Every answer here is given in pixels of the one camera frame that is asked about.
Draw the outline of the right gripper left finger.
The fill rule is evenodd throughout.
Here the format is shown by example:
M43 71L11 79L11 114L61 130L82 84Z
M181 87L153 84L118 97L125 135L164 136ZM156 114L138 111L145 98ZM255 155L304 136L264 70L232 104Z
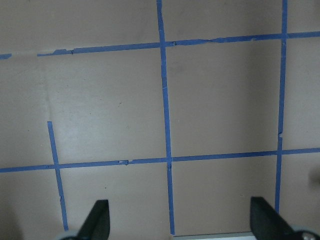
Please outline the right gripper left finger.
M107 240L110 230L109 201L107 199L97 200L76 237L78 240Z

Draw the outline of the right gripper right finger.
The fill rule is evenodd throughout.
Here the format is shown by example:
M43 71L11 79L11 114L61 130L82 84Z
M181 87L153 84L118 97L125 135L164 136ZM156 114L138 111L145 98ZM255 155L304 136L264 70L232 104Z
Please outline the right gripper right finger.
M260 196L250 199L250 230L257 240L299 239L299 233Z

